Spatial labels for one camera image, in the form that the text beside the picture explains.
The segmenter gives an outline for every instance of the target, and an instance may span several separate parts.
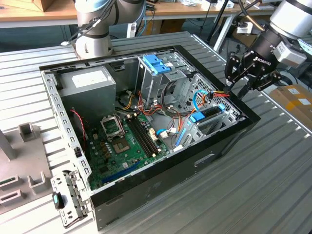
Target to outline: side panel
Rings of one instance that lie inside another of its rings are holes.
[[[97,229],[103,229],[120,217],[136,210],[156,196],[198,173],[207,167],[212,161],[225,155],[228,150],[230,150],[235,143],[252,127],[253,125],[237,132],[236,134],[224,138],[222,141],[219,141],[216,144],[202,150],[200,153],[184,160],[170,169],[151,177],[145,182],[120,193],[107,202],[97,203],[99,196],[107,196],[107,193],[111,192],[110,190],[115,190],[114,192],[117,192],[116,189],[118,190],[118,188],[115,188],[116,186],[113,186],[96,196],[92,196],[91,199],[95,205]]]

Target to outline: slotted metal surface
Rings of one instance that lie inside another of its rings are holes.
[[[182,45],[225,81],[225,61],[189,33],[113,41],[117,53]],[[70,47],[0,54],[0,128],[40,126],[52,174],[70,163],[37,67],[76,60]],[[244,85],[236,84],[234,92]],[[106,234],[303,233],[312,229],[311,136],[263,94],[244,101],[260,122],[223,158],[201,173],[117,220]],[[3,233],[93,233],[91,217],[64,230],[51,196],[0,216]]]

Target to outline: blue plastic latch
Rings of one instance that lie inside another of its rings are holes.
[[[203,118],[205,118],[205,116],[201,112],[196,112],[190,116],[190,120],[193,123],[196,123],[197,121],[200,121]]]
[[[53,196],[53,200],[54,200],[54,203],[57,203],[59,201],[58,196],[56,194]]]
[[[171,71],[171,69],[166,67],[156,55],[145,55],[143,56],[143,61],[153,72],[155,72],[156,75]]]
[[[222,113],[225,111],[225,105],[219,104],[219,108],[220,108]]]

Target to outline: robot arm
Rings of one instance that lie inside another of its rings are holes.
[[[145,0],[76,0],[80,35],[76,51],[84,59],[110,55],[113,52],[109,26],[132,23],[142,18]]]
[[[262,32],[242,58],[233,52],[228,56],[226,91],[241,78],[249,78],[238,93],[240,99],[249,90],[261,91],[276,83],[281,78],[275,70],[278,63],[297,67],[307,58],[297,39],[312,29],[312,0],[283,0],[270,20],[270,25],[260,26]]]

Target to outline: motherboard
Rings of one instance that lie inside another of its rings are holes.
[[[92,173],[88,180],[92,190],[125,176],[129,172],[148,165],[169,154],[166,145],[153,135],[146,116],[121,119],[124,136],[107,137],[118,131],[118,123],[112,119],[98,128],[87,131],[89,165]]]

